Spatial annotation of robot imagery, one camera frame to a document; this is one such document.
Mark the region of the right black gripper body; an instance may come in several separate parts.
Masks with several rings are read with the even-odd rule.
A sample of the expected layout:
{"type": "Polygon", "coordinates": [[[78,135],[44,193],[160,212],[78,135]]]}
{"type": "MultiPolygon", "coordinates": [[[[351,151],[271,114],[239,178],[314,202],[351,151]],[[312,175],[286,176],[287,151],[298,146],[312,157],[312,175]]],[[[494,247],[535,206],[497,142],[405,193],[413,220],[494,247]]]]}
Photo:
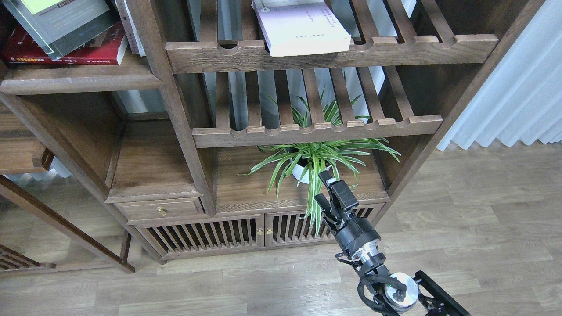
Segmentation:
{"type": "Polygon", "coordinates": [[[366,262],[379,254],[381,236],[369,220],[357,217],[353,210],[324,210],[323,216],[340,248],[350,259],[366,262]]]}

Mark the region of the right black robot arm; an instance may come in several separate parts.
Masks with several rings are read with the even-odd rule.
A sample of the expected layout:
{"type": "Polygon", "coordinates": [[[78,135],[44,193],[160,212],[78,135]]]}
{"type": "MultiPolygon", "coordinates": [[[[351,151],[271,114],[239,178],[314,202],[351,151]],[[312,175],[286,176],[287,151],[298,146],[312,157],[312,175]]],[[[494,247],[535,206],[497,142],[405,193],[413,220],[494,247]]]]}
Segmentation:
{"type": "Polygon", "coordinates": [[[328,171],[319,174],[329,194],[317,194],[315,200],[342,252],[336,259],[352,266],[360,280],[357,286],[362,302],[384,316],[397,316],[410,310],[417,302],[428,316],[467,316],[469,313],[425,272],[415,277],[391,273],[385,266],[385,254],[379,251],[381,236],[371,222],[353,212],[358,201],[343,180],[336,180],[328,171]]]}

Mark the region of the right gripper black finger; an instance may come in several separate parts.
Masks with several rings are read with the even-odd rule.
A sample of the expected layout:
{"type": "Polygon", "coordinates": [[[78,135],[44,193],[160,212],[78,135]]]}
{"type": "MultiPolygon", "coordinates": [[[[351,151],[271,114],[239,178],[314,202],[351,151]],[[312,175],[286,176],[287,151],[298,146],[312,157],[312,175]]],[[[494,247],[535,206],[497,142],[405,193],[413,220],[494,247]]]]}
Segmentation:
{"type": "Polygon", "coordinates": [[[337,215],[349,215],[359,205],[357,198],[343,180],[335,180],[329,171],[319,174],[321,182],[326,186],[332,205],[332,211],[337,215]]]}

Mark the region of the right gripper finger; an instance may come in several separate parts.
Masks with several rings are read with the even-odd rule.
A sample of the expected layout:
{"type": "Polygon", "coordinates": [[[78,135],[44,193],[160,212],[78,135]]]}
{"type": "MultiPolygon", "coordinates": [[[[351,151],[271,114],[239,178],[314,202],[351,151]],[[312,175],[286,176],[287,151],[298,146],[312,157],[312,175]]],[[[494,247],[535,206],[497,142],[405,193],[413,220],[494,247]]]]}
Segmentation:
{"type": "Polygon", "coordinates": [[[335,229],[339,218],[337,217],[337,213],[332,211],[331,202],[326,199],[324,194],[317,194],[314,198],[321,207],[323,223],[330,229],[335,229]]]}

